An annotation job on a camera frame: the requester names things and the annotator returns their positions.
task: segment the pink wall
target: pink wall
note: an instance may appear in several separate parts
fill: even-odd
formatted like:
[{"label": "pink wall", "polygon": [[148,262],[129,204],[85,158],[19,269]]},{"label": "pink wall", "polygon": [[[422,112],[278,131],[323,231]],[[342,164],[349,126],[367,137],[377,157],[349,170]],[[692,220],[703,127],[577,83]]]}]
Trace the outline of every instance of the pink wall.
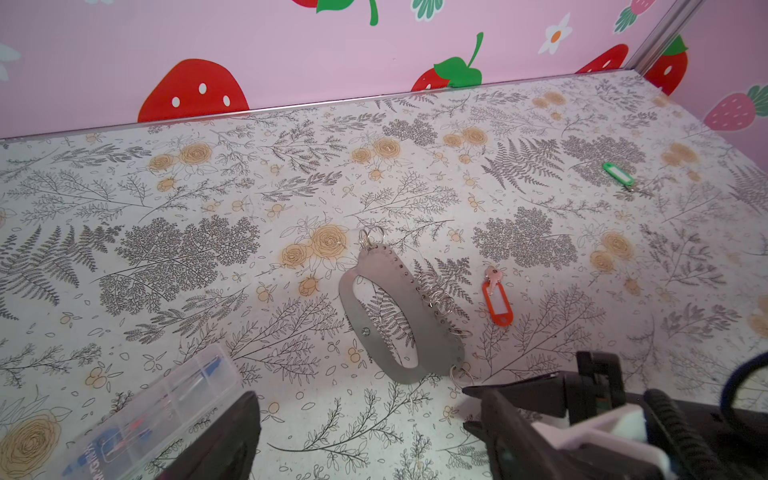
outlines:
[{"label": "pink wall", "polygon": [[[681,33],[688,68],[672,99],[703,120],[726,96],[768,85],[766,26],[766,0],[707,0]],[[718,133],[768,170],[768,117]]]},{"label": "pink wall", "polygon": [[[411,3],[378,0],[371,26],[368,0],[317,13],[291,0],[4,0],[0,137],[135,122],[186,58],[227,68],[251,108],[409,91],[433,64],[468,61],[479,32],[483,83],[569,74],[616,44],[632,56],[674,0],[621,33],[630,0],[445,0],[429,22]],[[569,13],[572,33],[539,54]]]}]

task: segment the orange key tag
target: orange key tag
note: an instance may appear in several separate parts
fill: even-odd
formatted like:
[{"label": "orange key tag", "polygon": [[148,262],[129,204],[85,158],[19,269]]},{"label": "orange key tag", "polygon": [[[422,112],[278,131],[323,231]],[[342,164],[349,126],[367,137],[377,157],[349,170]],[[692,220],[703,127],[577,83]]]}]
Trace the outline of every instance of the orange key tag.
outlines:
[{"label": "orange key tag", "polygon": [[491,313],[491,320],[498,326],[510,326],[515,318],[512,313],[512,307],[507,299],[507,293],[502,286],[504,274],[490,266],[485,271],[488,281],[482,286],[482,294],[485,296],[485,302],[488,304],[488,311]]}]

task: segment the white flower decal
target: white flower decal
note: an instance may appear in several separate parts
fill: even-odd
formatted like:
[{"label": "white flower decal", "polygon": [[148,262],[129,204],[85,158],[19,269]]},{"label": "white flower decal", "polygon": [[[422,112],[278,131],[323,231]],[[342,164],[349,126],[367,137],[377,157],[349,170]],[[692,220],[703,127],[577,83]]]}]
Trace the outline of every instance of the white flower decal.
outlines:
[{"label": "white flower decal", "polygon": [[573,28],[568,26],[568,20],[570,18],[571,14],[568,13],[563,17],[562,20],[560,20],[560,25],[551,25],[547,27],[547,40],[544,42],[541,48],[538,49],[540,54],[549,50],[549,54],[553,55],[558,50],[558,45],[560,45],[560,42],[563,41],[564,38],[568,37],[572,31],[574,31]]},{"label": "white flower decal", "polygon": [[[5,44],[0,43],[0,62],[16,61],[21,57],[22,54]],[[2,63],[0,63],[0,80],[8,81],[8,71],[5,70],[5,66]]]}]

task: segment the black cable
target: black cable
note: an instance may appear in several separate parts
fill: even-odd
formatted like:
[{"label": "black cable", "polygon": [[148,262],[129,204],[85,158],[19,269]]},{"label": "black cable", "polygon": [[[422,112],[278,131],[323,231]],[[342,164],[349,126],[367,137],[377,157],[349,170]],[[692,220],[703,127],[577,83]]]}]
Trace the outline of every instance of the black cable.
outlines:
[{"label": "black cable", "polygon": [[723,394],[720,396],[720,413],[730,425],[730,427],[739,434],[744,440],[752,445],[768,448],[768,434],[758,432],[747,425],[733,411],[733,401],[741,385],[755,373],[757,370],[768,366],[768,352],[762,353],[733,372],[723,387]]},{"label": "black cable", "polygon": [[695,480],[728,480],[725,466],[712,452],[699,432],[688,424],[677,404],[661,390],[647,390],[643,395],[648,408],[680,463]]}]

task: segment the black rubber grip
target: black rubber grip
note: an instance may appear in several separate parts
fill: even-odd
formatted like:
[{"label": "black rubber grip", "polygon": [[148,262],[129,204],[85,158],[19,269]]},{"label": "black rubber grip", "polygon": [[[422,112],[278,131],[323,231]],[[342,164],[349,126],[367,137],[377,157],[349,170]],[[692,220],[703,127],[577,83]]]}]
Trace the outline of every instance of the black rubber grip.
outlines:
[{"label": "black rubber grip", "polygon": [[657,389],[647,390],[643,399],[691,477],[696,480],[731,478],[699,432],[688,424],[674,400]]}]

